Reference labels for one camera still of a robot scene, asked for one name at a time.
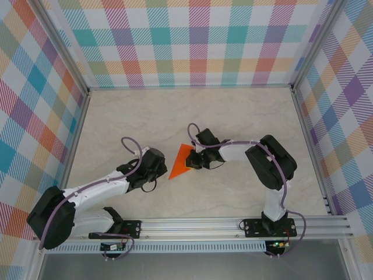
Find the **gray floor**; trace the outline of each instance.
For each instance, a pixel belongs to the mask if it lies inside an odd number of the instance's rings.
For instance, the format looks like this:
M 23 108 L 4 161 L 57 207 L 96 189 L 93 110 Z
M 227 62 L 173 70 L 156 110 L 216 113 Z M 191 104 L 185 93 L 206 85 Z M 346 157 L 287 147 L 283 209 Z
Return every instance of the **gray floor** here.
M 337 240 L 305 240 L 291 254 L 130 254 L 104 261 L 99 254 L 47 255 L 39 280 L 344 280 L 349 279 Z
M 93 92 L 68 187 L 99 179 L 131 160 L 120 143 L 124 135 L 161 150 L 170 172 L 180 145 L 190 143 L 186 128 L 191 121 L 220 140 L 275 136 L 298 163 L 286 206 L 304 215 L 326 215 L 287 88 Z M 95 209 L 111 206 L 127 218 L 259 216 L 263 211 L 265 187 L 249 164 L 229 162 L 216 170 L 168 176 L 158 180 L 154 192 L 135 190 Z

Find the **plaid backdrop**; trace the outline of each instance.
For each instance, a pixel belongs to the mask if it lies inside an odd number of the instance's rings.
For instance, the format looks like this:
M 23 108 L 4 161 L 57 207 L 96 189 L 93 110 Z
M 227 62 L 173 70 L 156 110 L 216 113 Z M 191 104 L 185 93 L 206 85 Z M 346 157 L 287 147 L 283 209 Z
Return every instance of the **plaid backdrop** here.
M 337 213 L 373 272 L 373 0 L 349 1 L 300 92 Z
M 26 224 L 58 185 L 83 94 L 26 0 L 0 0 L 0 279 L 19 279 Z
M 43 2 L 88 84 L 110 88 L 288 84 L 327 0 Z

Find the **marble floor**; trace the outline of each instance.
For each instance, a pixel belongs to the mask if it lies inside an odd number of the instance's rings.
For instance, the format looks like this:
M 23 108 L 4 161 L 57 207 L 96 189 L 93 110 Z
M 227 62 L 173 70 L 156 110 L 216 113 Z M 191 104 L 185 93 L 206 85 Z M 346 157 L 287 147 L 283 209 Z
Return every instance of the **marble floor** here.
M 103 177 L 131 160 L 120 142 L 126 135 L 162 151 L 168 173 L 151 193 L 135 190 L 95 209 L 112 206 L 126 218 L 259 216 L 266 188 L 249 164 L 229 162 L 216 170 L 191 170 L 168 180 L 180 145 L 190 143 L 186 129 L 190 122 L 210 128 L 219 140 L 272 134 L 298 163 L 286 206 L 304 215 L 326 215 L 287 88 L 93 92 L 68 187 Z

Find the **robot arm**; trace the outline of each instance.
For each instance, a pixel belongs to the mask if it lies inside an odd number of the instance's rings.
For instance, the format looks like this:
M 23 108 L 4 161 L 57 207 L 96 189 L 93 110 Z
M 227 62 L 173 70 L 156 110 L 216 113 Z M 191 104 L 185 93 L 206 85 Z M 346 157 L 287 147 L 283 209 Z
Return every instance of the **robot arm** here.
M 188 167 L 209 169 L 212 161 L 239 160 L 251 163 L 260 181 L 267 188 L 266 204 L 262 212 L 262 226 L 269 235 L 275 234 L 287 219 L 287 211 L 281 203 L 284 195 L 283 180 L 268 154 L 261 147 L 250 142 L 238 142 L 235 145 L 229 145 L 229 142 L 232 142 L 231 140 L 220 142 L 209 129 L 199 132 L 196 135 L 196 140 L 204 146 L 215 145 L 216 147 L 198 148 L 199 151 L 196 147 L 196 150 L 191 150 L 191 154 L 185 161 Z M 259 143 L 268 148 L 279 163 L 286 180 L 290 181 L 297 169 L 295 160 L 271 135 L 266 135 Z
M 154 182 L 167 172 L 164 155 L 159 150 L 145 148 L 142 150 L 142 154 L 140 166 L 136 172 L 127 177 L 124 175 L 135 168 L 138 159 L 120 165 L 110 174 L 89 184 L 66 190 L 60 190 L 56 186 L 47 189 L 27 217 L 27 223 L 39 239 L 41 239 L 44 228 L 57 205 L 71 194 L 74 195 L 57 210 L 49 225 L 44 247 L 53 249 L 69 236 L 90 234 L 90 237 L 97 238 L 92 234 L 93 232 L 125 233 L 122 232 L 124 221 L 114 209 L 105 207 L 96 212 L 85 212 L 85 210 L 115 195 L 142 188 L 145 183 Z M 89 188 L 79 192 L 80 189 L 88 185 L 90 185 Z

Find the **orange triangular object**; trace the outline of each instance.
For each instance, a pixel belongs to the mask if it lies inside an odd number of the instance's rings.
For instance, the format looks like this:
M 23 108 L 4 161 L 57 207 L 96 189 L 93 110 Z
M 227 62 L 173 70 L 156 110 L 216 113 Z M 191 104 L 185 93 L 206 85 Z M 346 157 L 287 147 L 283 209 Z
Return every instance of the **orange triangular object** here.
M 181 144 L 179 152 L 177 154 L 177 157 L 175 159 L 175 163 L 173 166 L 173 169 L 171 171 L 171 174 L 169 176 L 169 180 L 175 178 L 176 176 L 179 176 L 180 174 L 187 172 L 191 170 L 191 168 L 188 168 L 185 166 L 185 160 L 191 153 L 191 150 L 194 149 L 193 146 Z

